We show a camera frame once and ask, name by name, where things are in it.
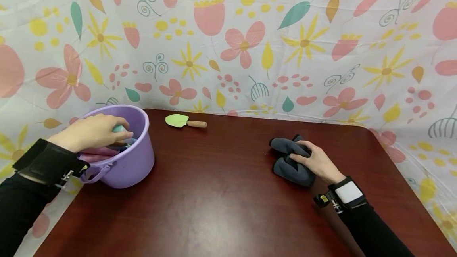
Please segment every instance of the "black sleeve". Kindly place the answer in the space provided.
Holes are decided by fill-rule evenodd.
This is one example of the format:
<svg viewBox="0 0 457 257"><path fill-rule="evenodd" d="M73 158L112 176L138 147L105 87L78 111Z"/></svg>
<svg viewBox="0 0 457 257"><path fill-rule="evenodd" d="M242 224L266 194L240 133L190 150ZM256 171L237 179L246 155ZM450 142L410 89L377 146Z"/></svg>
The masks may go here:
<svg viewBox="0 0 457 257"><path fill-rule="evenodd" d="M414 257L369 204L339 214L366 257Z"/></svg>

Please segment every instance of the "purple bucket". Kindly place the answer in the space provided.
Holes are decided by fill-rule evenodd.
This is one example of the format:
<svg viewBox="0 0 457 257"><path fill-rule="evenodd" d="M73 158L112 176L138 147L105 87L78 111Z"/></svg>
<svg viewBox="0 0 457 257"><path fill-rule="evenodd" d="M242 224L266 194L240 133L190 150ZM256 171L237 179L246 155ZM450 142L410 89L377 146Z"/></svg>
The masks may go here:
<svg viewBox="0 0 457 257"><path fill-rule="evenodd" d="M141 182L154 166L154 151L148 134L148 115L136 106L119 104L96 109L82 118L98 113L125 118L136 142L114 157L90 163L90 168L81 176L81 181L92 184L100 180L112 188L128 188Z"/></svg>

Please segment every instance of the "yellow flower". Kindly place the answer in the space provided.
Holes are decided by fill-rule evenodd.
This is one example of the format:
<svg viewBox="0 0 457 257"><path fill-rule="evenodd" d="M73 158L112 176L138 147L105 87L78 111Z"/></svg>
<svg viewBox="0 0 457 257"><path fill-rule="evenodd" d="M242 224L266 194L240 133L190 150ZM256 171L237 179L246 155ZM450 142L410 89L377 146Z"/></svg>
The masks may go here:
<svg viewBox="0 0 457 257"><path fill-rule="evenodd" d="M364 124L361 123L360 121L365 121L367 119L370 119L371 117L370 116L363 116L363 117L359 117L362 113L362 110L359 110L357 113L352 113L349 115L349 118L346 120L346 121L337 121L337 122L340 122L340 123L344 123L344 124L349 124L349 125L357 125L357 126L361 126L363 127Z"/></svg>
<svg viewBox="0 0 457 257"><path fill-rule="evenodd" d="M30 145L23 146L24 140L26 139L28 131L28 125L24 125L22 128L21 133L19 134L19 138L17 141L17 147L6 137L4 134L0 133L0 146L2 146L6 150L6 154L0 152L0 159L11 161L6 167L0 170L0 179L7 178L13 172L13 164L19 160L19 158L24 155L25 152L31 147Z"/></svg>
<svg viewBox="0 0 457 257"><path fill-rule="evenodd" d="M198 100L198 106L193 104L194 109L187 109L188 112L196 112L196 113L205 113L205 110L209 108L209 105L202 108L202 100Z"/></svg>
<svg viewBox="0 0 457 257"><path fill-rule="evenodd" d="M388 58L387 55L384 56L384 60L382 61L382 67L380 69L378 68L373 68L373 67L364 67L363 69L365 71L368 71L369 73L372 74L379 74L376 76L374 79L370 80L369 82L366 83L365 86L369 86L370 84L374 83L376 80L379 80L378 84L376 85L376 89L381 86L382 82L384 82L384 79L386 80L387 84L390 84L392 81L392 77L405 77L403 74L400 73L395 73L393 70L397 70L401 67L404 67L405 65L408 65L410 62L414 61L414 59L408 59L406 61L401 62L399 65L397 63L399 62L401 55L403 54L403 50L405 47L402 47L399 52L394 56L390 64L388 64Z"/></svg>
<svg viewBox="0 0 457 257"><path fill-rule="evenodd" d="M184 55L184 51L181 50L181 56L183 61L178 61L176 59L172 59L172 62L175 64L179 65L180 67L185 67L184 71L182 72L182 78L184 78L187 73L190 74L190 77L192 78L192 81L194 81L194 71L198 76L201 76L200 70L208 71L207 68L201 66L201 65L196 65L195 62L199 59L199 57L202 55L202 52L199 52L195 55L195 57L192 59L192 50L190 50L190 43L187 42L187 58L186 55Z"/></svg>
<svg viewBox="0 0 457 257"><path fill-rule="evenodd" d="M433 203L432 211L437 218L436 224L444 236L450 241L457 242L457 210L451 211L448 215L443 215L438 205Z"/></svg>
<svg viewBox="0 0 457 257"><path fill-rule="evenodd" d="M312 41L321 37L325 32L327 32L329 27L324 28L321 31L319 31L313 35L315 28L316 28L316 23L317 23L317 14L314 17L313 21L311 22L308 32L306 33L306 36L305 36L305 29L303 28L303 25L300 26L300 40L295 40L292 38L286 38L286 37L281 36L282 40L289 46L294 47L294 48L298 47L292 53L292 55L290 55L290 57L287 59L286 62L289 62L292 58L294 58L295 55L298 54L297 67L300 67L301 58L303 58L303 50L305 50L306 56L310 60L311 60L311 49L315 49L316 51L321 52L321 53L325 52L325 49L323 49L321 46L313 44Z"/></svg>
<svg viewBox="0 0 457 257"><path fill-rule="evenodd" d="M109 52L108 47L106 47L106 45L117 50L117 47L114 46L114 44L111 43L110 40L121 41L122 38L119 36L104 34L106 28L108 27L108 17L106 17L105 20L103 20L102 29L100 29L93 14L90 11L88 12L88 14L90 15L90 20L92 21L93 27L90 25L87 25L87 27L95 38L92 41L90 41L87 44L87 46L96 47L97 45L100 45L100 56L103 58L103 51L105 51L106 55L108 55L108 57L112 59L111 53Z"/></svg>

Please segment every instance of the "green leaf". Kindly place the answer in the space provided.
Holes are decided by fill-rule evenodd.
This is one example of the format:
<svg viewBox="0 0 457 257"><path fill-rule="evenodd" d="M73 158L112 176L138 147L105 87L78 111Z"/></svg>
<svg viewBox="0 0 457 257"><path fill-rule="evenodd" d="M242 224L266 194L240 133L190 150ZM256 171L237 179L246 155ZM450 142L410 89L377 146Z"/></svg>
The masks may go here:
<svg viewBox="0 0 457 257"><path fill-rule="evenodd" d="M129 97L129 100L133 102L138 102L140 101L140 94L133 89L125 88L125 92L127 93L127 97Z"/></svg>
<svg viewBox="0 0 457 257"><path fill-rule="evenodd" d="M75 26L76 32L78 33L79 40L81 40L81 33L83 29L83 15L81 13L81 8L75 1L73 1L71 4L70 14L71 19L73 20L73 25Z"/></svg>
<svg viewBox="0 0 457 257"><path fill-rule="evenodd" d="M294 109L294 103L290 100L289 97L286 97L286 100L282 104L282 110L284 112L291 112Z"/></svg>
<svg viewBox="0 0 457 257"><path fill-rule="evenodd" d="M286 28L294 23L300 21L310 8L310 3L308 1L303 1L298 4L292 6L292 8L287 12L286 16L284 17L279 29Z"/></svg>

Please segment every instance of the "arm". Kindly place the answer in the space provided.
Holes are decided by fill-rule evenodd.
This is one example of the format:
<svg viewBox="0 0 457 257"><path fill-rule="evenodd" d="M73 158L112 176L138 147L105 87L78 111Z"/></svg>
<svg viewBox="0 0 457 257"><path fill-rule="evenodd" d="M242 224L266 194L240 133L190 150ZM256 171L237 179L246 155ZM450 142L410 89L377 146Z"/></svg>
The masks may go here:
<svg viewBox="0 0 457 257"><path fill-rule="evenodd" d="M337 195L342 207L338 216L351 231L355 242L366 257L414 257L372 206L368 203L361 205L361 200L366 201L362 191L336 168L321 148L309 141L297 143L307 146L312 151L311 157L305 158L300 155L290 155L290 157L331 184L328 188ZM343 205L351 205L352 209L347 209Z"/></svg>

